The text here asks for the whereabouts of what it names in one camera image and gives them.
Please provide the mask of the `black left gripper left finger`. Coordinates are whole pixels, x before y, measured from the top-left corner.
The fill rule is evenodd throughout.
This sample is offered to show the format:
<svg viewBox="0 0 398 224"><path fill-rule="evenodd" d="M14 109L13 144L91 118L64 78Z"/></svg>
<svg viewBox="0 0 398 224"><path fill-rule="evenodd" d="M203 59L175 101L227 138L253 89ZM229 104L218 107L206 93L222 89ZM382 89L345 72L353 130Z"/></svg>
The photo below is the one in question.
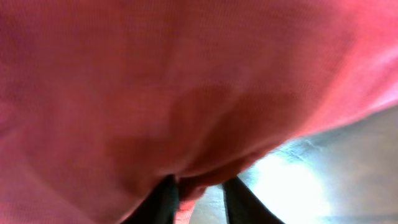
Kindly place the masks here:
<svg viewBox="0 0 398 224"><path fill-rule="evenodd" d="M173 224L178 206L178 186L169 175L121 224Z"/></svg>

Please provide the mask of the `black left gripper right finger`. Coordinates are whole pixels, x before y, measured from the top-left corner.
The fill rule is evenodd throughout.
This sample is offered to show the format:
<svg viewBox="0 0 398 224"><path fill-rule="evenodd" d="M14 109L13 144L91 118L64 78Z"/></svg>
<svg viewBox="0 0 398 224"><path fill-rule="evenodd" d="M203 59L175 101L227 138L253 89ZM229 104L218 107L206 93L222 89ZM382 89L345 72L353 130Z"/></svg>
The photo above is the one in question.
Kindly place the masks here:
<svg viewBox="0 0 398 224"><path fill-rule="evenodd" d="M239 177L228 180L222 186L228 224L284 224Z"/></svg>

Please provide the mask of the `orange-red t-shirt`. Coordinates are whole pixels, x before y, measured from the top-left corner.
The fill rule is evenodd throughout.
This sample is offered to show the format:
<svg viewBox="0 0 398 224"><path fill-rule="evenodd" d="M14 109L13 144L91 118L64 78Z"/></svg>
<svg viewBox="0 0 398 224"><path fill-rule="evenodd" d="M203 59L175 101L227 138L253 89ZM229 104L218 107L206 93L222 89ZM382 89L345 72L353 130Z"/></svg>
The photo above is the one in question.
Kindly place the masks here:
<svg viewBox="0 0 398 224"><path fill-rule="evenodd" d="M117 223L397 104L397 2L1 1L1 222Z"/></svg>

